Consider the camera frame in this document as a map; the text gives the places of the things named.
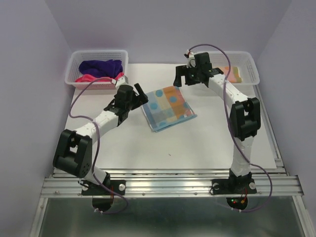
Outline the light blue dotted towel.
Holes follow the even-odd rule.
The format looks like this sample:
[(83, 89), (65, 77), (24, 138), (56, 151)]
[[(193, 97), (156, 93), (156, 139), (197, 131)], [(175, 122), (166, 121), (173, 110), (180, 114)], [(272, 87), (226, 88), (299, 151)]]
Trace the light blue dotted towel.
[(146, 96), (148, 102), (142, 106), (142, 110), (153, 132), (160, 132), (197, 117), (176, 86), (154, 90)]

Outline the purple towel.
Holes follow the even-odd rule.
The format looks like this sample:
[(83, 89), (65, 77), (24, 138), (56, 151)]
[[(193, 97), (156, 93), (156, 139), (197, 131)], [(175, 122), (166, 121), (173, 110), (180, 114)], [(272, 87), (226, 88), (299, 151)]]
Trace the purple towel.
[(83, 75), (92, 75), (96, 78), (110, 77), (115, 78), (123, 72), (121, 60), (88, 60), (79, 65), (79, 72)]

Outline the orange dotted towel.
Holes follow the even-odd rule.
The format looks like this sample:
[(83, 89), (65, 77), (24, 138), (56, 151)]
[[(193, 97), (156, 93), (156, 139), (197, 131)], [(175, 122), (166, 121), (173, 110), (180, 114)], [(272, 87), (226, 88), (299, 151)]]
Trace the orange dotted towel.
[[(219, 67), (219, 69), (224, 73), (226, 76), (229, 71), (229, 67)], [(230, 73), (228, 75), (228, 81), (230, 83), (242, 83), (242, 78), (240, 76), (239, 68), (238, 67), (232, 67), (230, 70)]]

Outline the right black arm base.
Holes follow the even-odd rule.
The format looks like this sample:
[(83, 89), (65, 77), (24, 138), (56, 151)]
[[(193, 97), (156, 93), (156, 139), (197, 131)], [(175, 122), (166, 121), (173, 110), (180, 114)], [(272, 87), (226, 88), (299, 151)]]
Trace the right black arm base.
[(257, 194), (253, 180), (235, 182), (229, 179), (214, 179), (210, 188), (211, 195), (225, 196), (233, 210), (244, 211), (248, 206), (248, 196)]

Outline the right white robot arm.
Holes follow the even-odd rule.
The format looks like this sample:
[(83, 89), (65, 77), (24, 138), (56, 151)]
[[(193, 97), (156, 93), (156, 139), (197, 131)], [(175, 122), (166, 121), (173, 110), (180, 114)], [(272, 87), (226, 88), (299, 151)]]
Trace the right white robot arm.
[(252, 178), (249, 157), (254, 137), (261, 127), (260, 101), (256, 97), (246, 96), (229, 81), (230, 74), (234, 72), (231, 65), (226, 72), (214, 68), (207, 52), (187, 51), (185, 57), (186, 65), (176, 67), (173, 85), (181, 87), (182, 84), (190, 86), (202, 83), (223, 100), (228, 129), (234, 143), (227, 187), (231, 192), (238, 193), (245, 187), (245, 182), (250, 183)]

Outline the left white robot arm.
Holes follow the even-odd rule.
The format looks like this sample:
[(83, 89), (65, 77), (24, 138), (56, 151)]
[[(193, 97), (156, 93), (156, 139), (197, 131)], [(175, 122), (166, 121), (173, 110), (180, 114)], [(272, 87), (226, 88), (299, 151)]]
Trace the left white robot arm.
[(87, 119), (89, 123), (75, 130), (61, 132), (55, 151), (53, 166), (68, 174), (93, 183), (93, 189), (100, 195), (110, 188), (110, 174), (95, 166), (100, 150), (100, 140), (110, 130), (120, 126), (130, 111), (148, 102), (141, 86), (120, 85), (109, 105), (94, 119), (87, 116), (73, 116), (73, 119)]

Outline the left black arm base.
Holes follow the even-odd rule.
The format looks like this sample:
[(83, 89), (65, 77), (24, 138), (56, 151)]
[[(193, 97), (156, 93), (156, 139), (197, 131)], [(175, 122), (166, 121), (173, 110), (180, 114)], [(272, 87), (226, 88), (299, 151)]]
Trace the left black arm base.
[(129, 206), (129, 202), (125, 197), (125, 180), (111, 180), (109, 183), (103, 184), (106, 188), (87, 180), (79, 180), (78, 184), (81, 186), (82, 196), (92, 196), (94, 212), (119, 214)]

